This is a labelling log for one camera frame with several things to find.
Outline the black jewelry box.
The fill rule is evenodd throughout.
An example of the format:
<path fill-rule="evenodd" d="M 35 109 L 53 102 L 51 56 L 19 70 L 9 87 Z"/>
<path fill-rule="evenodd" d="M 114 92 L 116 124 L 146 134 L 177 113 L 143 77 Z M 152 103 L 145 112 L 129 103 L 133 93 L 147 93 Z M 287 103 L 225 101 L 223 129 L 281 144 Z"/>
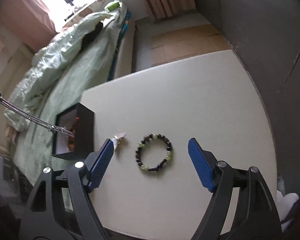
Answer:
<path fill-rule="evenodd" d="M 63 160 L 84 160 L 94 151 L 94 112 L 76 103 L 56 116 L 56 126 L 74 136 L 57 132 L 53 135 L 52 156 Z"/>

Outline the small white crystal pendant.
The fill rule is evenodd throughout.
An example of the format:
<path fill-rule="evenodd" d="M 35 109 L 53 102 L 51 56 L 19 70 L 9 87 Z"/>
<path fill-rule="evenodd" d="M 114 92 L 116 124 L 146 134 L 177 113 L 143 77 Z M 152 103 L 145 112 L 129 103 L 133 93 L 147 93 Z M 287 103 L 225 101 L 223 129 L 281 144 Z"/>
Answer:
<path fill-rule="evenodd" d="M 111 141 L 114 145 L 114 150 L 117 149 L 118 145 L 120 144 L 121 140 L 126 137 L 127 133 L 123 131 L 116 131 L 113 137 L 111 138 Z"/>

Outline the white fluffy slipper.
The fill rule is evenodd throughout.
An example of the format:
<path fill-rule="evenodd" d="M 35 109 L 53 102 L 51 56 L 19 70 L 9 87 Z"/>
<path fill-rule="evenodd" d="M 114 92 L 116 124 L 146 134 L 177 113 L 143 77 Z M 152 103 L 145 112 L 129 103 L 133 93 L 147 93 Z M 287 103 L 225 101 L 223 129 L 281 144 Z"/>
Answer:
<path fill-rule="evenodd" d="M 280 218 L 281 229 L 284 232 L 289 224 L 291 223 L 291 218 L 288 216 L 295 203 L 299 200 L 299 195 L 297 193 L 286 194 L 284 179 L 278 175 L 277 177 L 277 191 L 276 191 L 276 207 Z"/>

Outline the light green duvet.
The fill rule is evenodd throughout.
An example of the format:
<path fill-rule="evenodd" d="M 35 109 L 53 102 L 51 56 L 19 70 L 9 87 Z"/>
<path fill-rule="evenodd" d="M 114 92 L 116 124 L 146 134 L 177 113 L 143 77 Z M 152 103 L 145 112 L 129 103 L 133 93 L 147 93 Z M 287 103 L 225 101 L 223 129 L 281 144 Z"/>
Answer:
<path fill-rule="evenodd" d="M 35 54 L 8 101 L 53 124 L 57 114 L 78 103 L 85 90 L 108 81 L 126 12 L 120 8 L 92 13 L 55 37 Z M 83 37 L 98 22 L 103 23 L 102 31 L 80 51 Z"/>

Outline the bed with green sheet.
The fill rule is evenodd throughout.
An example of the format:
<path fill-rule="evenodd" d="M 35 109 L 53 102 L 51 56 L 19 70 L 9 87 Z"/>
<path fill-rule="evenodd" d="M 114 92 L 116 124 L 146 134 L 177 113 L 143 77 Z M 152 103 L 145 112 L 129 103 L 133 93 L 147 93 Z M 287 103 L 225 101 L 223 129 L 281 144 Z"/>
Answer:
<path fill-rule="evenodd" d="M 114 10 L 89 14 L 58 34 L 35 54 L 31 68 L 13 90 L 9 102 L 54 124 L 56 116 L 78 103 L 85 90 L 111 79 L 129 17 L 126 5 L 119 3 Z M 52 156 L 50 131 L 10 110 L 4 115 L 17 132 L 13 161 L 31 184 L 44 167 L 66 165 Z"/>

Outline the flattened cardboard sheets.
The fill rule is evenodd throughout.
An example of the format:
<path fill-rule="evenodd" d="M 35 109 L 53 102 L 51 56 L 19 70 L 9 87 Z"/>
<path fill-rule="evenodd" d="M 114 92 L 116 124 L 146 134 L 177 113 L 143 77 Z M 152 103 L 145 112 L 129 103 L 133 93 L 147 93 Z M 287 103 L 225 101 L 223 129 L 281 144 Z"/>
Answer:
<path fill-rule="evenodd" d="M 228 49 L 230 46 L 213 25 L 198 25 L 153 36 L 151 62 L 152 66 L 158 66 Z"/>

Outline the black garment on bed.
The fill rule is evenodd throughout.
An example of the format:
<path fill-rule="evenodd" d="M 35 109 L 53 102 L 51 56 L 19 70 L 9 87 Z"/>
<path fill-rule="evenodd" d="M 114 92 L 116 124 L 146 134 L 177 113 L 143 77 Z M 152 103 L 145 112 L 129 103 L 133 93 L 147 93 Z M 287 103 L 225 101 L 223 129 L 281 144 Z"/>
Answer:
<path fill-rule="evenodd" d="M 87 48 L 87 46 L 89 46 L 89 44 L 91 44 L 95 40 L 95 38 L 99 35 L 102 29 L 103 23 L 98 22 L 98 24 L 95 26 L 95 29 L 83 37 L 80 51 L 85 50 L 85 48 Z"/>

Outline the green tissue pack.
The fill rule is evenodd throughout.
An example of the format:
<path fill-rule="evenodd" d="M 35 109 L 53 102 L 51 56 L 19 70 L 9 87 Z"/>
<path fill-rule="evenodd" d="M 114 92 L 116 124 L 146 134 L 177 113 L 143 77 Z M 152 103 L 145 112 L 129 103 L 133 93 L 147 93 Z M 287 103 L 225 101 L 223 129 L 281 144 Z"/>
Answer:
<path fill-rule="evenodd" d="M 116 8 L 120 7 L 120 1 L 118 0 L 115 0 L 115 1 L 112 1 L 110 3 L 108 3 L 104 9 L 105 11 L 107 12 L 111 12 L 111 11 L 114 11 Z"/>

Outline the patterned pillow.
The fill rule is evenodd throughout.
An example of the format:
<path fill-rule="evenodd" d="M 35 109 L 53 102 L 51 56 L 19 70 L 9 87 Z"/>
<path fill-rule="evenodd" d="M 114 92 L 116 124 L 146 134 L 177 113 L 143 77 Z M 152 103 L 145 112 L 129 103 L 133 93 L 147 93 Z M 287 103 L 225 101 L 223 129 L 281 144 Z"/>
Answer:
<path fill-rule="evenodd" d="M 78 23 L 82 18 L 90 13 L 104 11 L 104 7 L 112 1 L 114 0 L 95 0 L 86 4 L 80 10 L 74 12 L 74 14 L 65 21 L 65 24 L 62 26 L 62 28 L 68 28 L 73 24 Z"/>

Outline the left pink curtain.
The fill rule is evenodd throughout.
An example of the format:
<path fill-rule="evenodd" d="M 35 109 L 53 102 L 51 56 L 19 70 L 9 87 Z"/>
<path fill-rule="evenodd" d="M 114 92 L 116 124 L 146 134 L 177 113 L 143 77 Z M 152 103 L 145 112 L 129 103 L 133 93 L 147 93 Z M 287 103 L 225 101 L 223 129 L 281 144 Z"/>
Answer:
<path fill-rule="evenodd" d="M 0 24 L 33 51 L 47 46 L 57 34 L 42 0 L 0 0 Z"/>

